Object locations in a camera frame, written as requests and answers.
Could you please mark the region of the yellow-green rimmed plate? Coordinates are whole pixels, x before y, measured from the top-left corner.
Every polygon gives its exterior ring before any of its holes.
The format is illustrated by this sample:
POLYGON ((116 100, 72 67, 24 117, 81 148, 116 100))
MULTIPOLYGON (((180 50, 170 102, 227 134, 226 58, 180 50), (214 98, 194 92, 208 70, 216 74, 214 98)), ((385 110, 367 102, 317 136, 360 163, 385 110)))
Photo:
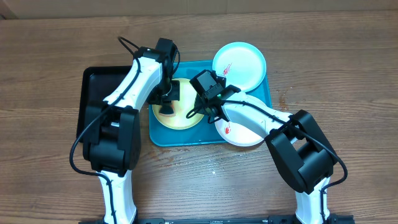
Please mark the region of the yellow-green rimmed plate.
POLYGON ((194 108, 197 93, 191 86, 189 79, 176 78, 175 80, 180 82, 180 99, 172 101, 171 108, 173 109, 173 113, 161 113, 160 105, 153 105, 152 112, 156 119, 168 128, 176 130, 188 129, 198 124, 204 115, 198 113, 190 119, 186 118, 187 113, 194 108))

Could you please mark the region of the pink green sponge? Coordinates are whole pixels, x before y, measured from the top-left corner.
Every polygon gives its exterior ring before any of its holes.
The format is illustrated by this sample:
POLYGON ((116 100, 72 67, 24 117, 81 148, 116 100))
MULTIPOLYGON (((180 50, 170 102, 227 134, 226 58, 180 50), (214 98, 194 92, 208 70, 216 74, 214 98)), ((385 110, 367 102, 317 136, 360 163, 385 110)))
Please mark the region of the pink green sponge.
POLYGON ((172 117, 175 115, 174 107, 172 104, 162 105, 159 108, 159 114, 161 116, 172 117))

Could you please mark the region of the white plate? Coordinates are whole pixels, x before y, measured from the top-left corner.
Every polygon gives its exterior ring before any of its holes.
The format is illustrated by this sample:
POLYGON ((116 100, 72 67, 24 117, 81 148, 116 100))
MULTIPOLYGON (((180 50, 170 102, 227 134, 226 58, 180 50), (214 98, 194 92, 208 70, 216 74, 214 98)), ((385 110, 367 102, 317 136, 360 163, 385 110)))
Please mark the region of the white plate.
POLYGON ((223 119, 215 123, 215 127, 220 136, 230 144, 240 147, 254 146, 263 142, 264 138, 254 133, 250 129, 238 123, 225 121, 223 119))

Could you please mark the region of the light blue plate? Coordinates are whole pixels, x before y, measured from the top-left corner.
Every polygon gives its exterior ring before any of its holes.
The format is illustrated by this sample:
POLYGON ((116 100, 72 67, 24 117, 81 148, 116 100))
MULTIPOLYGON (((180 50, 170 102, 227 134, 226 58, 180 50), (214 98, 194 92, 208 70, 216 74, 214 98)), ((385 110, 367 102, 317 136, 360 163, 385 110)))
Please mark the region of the light blue plate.
POLYGON ((212 64, 217 75, 226 78, 226 85, 249 92, 265 79, 267 65, 261 51, 245 42, 233 42, 217 51, 212 64))

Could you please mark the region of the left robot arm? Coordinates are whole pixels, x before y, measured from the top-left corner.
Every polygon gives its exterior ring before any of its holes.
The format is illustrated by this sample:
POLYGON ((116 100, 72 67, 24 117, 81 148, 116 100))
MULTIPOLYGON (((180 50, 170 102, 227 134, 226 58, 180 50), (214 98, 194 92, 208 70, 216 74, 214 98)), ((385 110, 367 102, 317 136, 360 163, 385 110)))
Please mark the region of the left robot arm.
POLYGON ((76 138, 91 165, 86 174, 101 181, 105 214, 100 223, 135 221, 132 170, 141 152, 139 112, 148 103, 173 114, 172 102, 180 99, 180 84, 172 78, 180 52, 172 40, 160 38, 155 48, 139 47, 131 54, 131 69, 118 87, 87 104, 83 130, 76 138))

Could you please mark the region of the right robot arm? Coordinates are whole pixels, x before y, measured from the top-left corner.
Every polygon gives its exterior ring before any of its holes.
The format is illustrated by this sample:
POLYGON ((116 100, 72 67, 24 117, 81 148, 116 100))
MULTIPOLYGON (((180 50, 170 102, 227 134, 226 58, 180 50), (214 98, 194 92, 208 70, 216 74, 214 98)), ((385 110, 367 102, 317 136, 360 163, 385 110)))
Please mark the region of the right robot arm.
POLYGON ((295 114, 274 110, 226 85, 214 71, 203 70, 190 84, 197 98, 187 117, 204 114, 209 123, 223 119, 262 137, 280 176, 295 191, 296 219, 326 223, 330 215, 326 190, 338 158, 313 116, 304 110, 295 114))

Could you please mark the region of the teal plastic tray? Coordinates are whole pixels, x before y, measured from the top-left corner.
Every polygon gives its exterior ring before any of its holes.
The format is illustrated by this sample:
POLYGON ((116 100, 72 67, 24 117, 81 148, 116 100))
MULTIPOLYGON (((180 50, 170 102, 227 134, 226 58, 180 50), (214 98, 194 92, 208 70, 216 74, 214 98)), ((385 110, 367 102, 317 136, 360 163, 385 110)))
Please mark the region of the teal plastic tray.
MULTIPOLYGON (((180 62, 174 77, 191 79, 204 69, 210 70, 212 63, 212 60, 180 62)), ((272 107, 267 75, 256 89, 247 94, 251 95, 253 99, 261 100, 268 107, 272 107)), ((152 142, 158 146, 191 146, 227 142, 217 132, 215 124, 207 123, 207 116, 204 116, 198 124, 191 128, 182 130, 170 129, 156 119, 152 112, 152 106, 149 106, 149 135, 152 142)))

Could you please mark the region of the black plastic tray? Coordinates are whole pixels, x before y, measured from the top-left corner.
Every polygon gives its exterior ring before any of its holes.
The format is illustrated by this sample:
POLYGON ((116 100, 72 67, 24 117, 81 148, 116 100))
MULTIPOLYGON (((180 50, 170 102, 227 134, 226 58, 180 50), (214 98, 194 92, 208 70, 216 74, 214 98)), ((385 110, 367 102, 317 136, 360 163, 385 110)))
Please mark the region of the black plastic tray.
POLYGON ((85 110, 90 101, 102 101, 123 81, 131 66, 88 67, 83 72, 76 137, 85 128, 85 110))

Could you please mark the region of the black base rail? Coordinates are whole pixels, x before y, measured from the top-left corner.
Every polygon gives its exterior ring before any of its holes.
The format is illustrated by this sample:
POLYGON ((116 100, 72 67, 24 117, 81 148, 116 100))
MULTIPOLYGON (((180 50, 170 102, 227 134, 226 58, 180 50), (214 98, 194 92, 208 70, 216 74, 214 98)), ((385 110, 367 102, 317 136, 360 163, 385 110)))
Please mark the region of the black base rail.
MULTIPOLYGON (((103 220, 78 222, 79 224, 104 224, 103 220)), ((165 220, 163 218, 135 219, 134 224, 293 224, 300 223, 295 215, 272 215, 267 218, 231 218, 231 219, 181 219, 165 220)), ((331 214, 326 221, 329 224, 355 224, 352 215, 331 214)))

